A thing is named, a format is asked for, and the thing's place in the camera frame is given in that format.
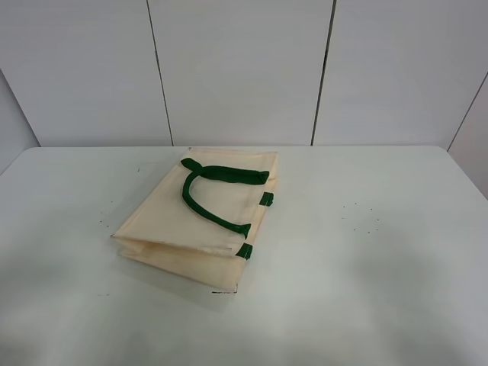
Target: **folded bag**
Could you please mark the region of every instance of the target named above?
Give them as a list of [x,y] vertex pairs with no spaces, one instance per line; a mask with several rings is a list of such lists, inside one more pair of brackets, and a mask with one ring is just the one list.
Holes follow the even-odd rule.
[[121,255],[235,291],[273,201],[277,160],[189,149],[113,235]]

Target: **green strap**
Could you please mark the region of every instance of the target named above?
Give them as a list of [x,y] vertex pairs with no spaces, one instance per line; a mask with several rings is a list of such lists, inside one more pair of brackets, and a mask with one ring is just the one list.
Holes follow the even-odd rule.
[[182,165],[190,169],[192,172],[188,175],[183,184],[183,199],[186,204],[197,214],[206,219],[213,221],[214,223],[225,227],[226,229],[233,231],[234,233],[243,234],[247,238],[247,234],[251,229],[250,223],[245,223],[243,225],[237,225],[235,223],[230,223],[213,213],[205,210],[200,206],[190,195],[190,187],[193,180],[198,176],[202,176],[207,179],[213,179],[218,181],[226,181],[229,183],[244,183],[247,185],[263,185],[266,183],[269,177],[269,172],[258,172],[256,170],[245,170],[229,168],[227,166],[209,165],[202,166],[193,159],[183,159],[181,161]]
[[252,246],[250,244],[242,244],[241,249],[237,252],[238,257],[243,257],[246,261],[251,258]]
[[271,206],[273,204],[273,198],[275,198],[275,195],[270,193],[270,192],[265,192],[262,194],[262,198],[259,201],[259,204],[261,206]]

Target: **table top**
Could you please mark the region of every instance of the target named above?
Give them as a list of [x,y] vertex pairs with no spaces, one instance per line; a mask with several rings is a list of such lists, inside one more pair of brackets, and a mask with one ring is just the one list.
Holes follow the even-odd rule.
[[24,152],[0,176],[2,364],[488,364],[488,201],[444,150],[248,149],[280,181],[237,294],[109,239],[185,148]]

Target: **green handle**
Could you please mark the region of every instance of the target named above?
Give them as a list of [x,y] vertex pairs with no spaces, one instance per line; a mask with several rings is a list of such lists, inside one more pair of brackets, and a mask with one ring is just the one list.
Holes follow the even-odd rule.
[[247,234],[251,229],[250,223],[245,223],[243,225],[230,223],[229,221],[226,221],[223,218],[205,210],[191,197],[191,183],[196,179],[196,177],[201,176],[207,179],[226,181],[228,183],[263,185],[268,180],[269,172],[258,172],[256,170],[237,169],[218,165],[202,166],[190,158],[183,159],[181,163],[185,168],[192,171],[183,184],[182,196],[186,204],[200,216],[205,217],[206,219],[213,221],[217,225],[225,227],[234,233],[243,234],[244,237],[247,238]]

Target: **cream tote bag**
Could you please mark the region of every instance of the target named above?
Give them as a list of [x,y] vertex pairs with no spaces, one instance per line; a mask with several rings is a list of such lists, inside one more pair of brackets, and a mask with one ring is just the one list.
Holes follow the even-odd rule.
[[189,149],[113,237],[121,255],[236,291],[276,183],[276,152]]

